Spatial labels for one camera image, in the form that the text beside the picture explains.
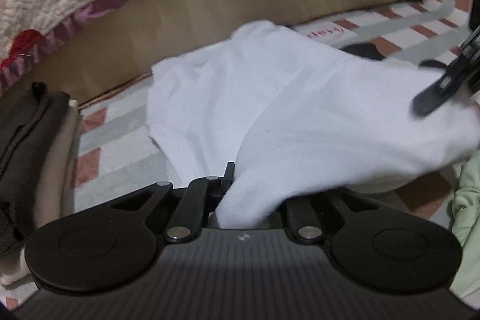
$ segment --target white cloth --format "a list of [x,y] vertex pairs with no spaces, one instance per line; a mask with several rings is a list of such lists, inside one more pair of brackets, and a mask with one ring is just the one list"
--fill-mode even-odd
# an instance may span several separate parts
[[369,62],[264,21],[153,73],[147,121],[177,185],[236,161],[216,211],[223,228],[254,227],[295,195],[391,190],[480,143],[467,95],[424,119],[410,113],[438,70]]

